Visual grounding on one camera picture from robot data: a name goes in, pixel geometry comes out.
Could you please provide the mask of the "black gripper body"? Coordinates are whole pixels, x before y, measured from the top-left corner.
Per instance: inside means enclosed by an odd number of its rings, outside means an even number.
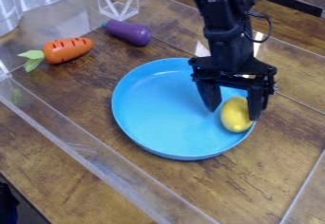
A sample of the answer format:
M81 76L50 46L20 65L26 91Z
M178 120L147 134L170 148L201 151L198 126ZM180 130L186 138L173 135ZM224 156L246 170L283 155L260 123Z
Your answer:
M254 55L254 44L262 43L264 39L253 37L252 26L204 28L204 34L212 55L189 60L198 89L217 90L228 86L245 90L273 90L277 68Z

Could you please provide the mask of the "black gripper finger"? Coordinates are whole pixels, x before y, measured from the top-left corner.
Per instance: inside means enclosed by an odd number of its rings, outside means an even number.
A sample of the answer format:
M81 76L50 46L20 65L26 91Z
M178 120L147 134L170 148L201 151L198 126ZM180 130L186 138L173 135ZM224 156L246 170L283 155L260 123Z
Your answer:
M268 106L269 96L276 92L275 84L253 85L248 89L248 108L252 121L260 119L262 111Z
M221 104L221 89L214 81L198 81L198 92L208 109L213 112Z

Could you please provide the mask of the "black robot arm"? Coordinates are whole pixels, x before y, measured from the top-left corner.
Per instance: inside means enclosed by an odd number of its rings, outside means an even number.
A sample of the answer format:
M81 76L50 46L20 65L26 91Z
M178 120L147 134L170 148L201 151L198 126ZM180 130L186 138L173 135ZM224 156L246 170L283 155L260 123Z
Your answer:
M277 68L254 56L250 18L262 15L252 10L254 0L194 0L204 18L204 35L210 55L189 60L192 78L205 106L214 111L222 102L224 86L248 92L249 118L254 121L267 109L275 93Z

